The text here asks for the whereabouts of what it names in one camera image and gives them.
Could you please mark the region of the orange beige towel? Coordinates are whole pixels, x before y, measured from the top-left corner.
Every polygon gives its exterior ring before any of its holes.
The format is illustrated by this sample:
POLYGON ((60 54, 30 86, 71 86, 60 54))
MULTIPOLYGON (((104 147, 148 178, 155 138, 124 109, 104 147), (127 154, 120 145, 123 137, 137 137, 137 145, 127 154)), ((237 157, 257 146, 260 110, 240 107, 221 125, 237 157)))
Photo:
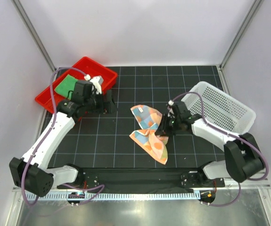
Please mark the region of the orange beige towel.
POLYGON ((130 134, 130 138, 155 161, 165 165, 168 160, 166 144, 169 138, 156 134, 162 114, 147 105, 133 106, 130 111, 140 126, 139 130, 135 130, 130 134))

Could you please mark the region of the green towel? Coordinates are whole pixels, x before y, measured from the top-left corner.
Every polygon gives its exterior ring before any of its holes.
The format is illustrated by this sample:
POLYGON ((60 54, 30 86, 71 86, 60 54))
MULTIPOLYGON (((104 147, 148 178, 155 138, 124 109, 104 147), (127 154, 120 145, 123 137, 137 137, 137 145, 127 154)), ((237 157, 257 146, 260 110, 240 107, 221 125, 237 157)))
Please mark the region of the green towel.
POLYGON ((71 98, 71 93, 74 90, 75 84, 78 80, 71 75, 67 75, 56 87, 55 92, 64 98, 71 98))

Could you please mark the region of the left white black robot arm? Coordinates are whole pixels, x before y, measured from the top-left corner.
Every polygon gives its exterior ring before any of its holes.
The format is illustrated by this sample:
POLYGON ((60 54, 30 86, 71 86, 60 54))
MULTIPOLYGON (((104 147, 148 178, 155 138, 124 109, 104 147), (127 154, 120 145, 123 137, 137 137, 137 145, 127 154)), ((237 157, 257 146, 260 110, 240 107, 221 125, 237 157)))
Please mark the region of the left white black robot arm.
POLYGON ((115 106, 112 91, 103 94, 103 78, 95 76, 89 80, 79 80, 69 91, 70 99, 57 105, 50 124, 42 132, 34 145, 20 158, 9 163, 14 184, 24 190, 44 197, 52 188, 69 184, 80 188, 84 183, 83 169, 73 164, 49 169, 53 153, 65 135, 86 113, 111 113, 115 106))

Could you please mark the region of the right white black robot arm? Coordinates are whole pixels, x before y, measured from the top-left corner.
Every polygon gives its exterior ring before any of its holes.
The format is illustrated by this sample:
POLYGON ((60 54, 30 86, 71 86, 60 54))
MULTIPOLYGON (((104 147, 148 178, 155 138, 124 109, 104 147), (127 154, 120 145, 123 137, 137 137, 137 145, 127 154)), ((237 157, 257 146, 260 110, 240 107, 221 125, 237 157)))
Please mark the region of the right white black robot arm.
POLYGON ((251 134, 241 135, 217 128, 201 114, 192 114, 185 104, 176 103, 163 114, 155 134, 168 137, 181 130, 212 143, 224 152, 223 161, 212 161, 200 167, 202 172, 197 174, 197 182, 201 186, 209 186, 217 178, 232 178, 242 183, 266 168, 251 134))

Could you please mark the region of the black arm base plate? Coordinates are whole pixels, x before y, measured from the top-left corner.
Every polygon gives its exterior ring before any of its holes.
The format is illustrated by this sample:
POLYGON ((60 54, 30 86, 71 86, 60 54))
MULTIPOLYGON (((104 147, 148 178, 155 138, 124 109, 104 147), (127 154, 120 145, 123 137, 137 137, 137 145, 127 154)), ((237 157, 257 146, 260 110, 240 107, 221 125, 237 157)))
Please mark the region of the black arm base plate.
POLYGON ((82 168, 74 188, 104 185, 105 194, 172 194, 225 187, 223 178, 207 179, 199 168, 82 168))

